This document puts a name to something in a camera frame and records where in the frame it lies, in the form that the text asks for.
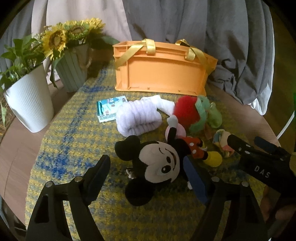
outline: screw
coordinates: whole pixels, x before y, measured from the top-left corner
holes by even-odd
[[[77,176],[74,178],[74,181],[77,183],[80,182],[81,180],[82,180],[82,176]]]
[[[217,183],[217,182],[220,181],[220,178],[218,178],[218,177],[212,177],[212,181]]]
[[[243,185],[244,187],[248,187],[248,186],[249,186],[249,183],[248,183],[248,182],[242,182],[242,185]]]
[[[45,183],[45,186],[46,186],[47,188],[49,188],[49,187],[52,186],[52,184],[53,184],[53,182],[52,182],[52,181],[49,181],[49,182]]]

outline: mickey mouse head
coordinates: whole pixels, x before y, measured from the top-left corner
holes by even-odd
[[[141,143],[137,136],[129,136],[115,144],[117,156],[132,161],[132,179],[125,195],[134,206],[148,203],[153,197],[156,185],[174,181],[180,172],[177,151],[169,144],[159,141]]]

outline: orange basket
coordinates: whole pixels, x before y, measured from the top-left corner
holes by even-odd
[[[206,95],[207,77],[218,61],[190,45],[154,42],[151,39],[120,42],[113,47],[115,89],[118,91]]]

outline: sunflower center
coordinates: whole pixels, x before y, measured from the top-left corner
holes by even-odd
[[[73,34],[80,34],[84,31],[84,29],[85,28],[83,26],[74,26],[71,31]]]
[[[59,36],[62,32],[56,31],[54,32],[49,39],[49,46],[50,48],[56,48],[62,42],[62,38]]]

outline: black ear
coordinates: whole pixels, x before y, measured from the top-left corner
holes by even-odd
[[[130,161],[139,154],[141,142],[137,136],[129,136],[115,143],[115,153],[123,161]]]
[[[130,204],[142,206],[147,204],[153,197],[155,184],[146,179],[137,177],[132,179],[126,186],[125,195]]]

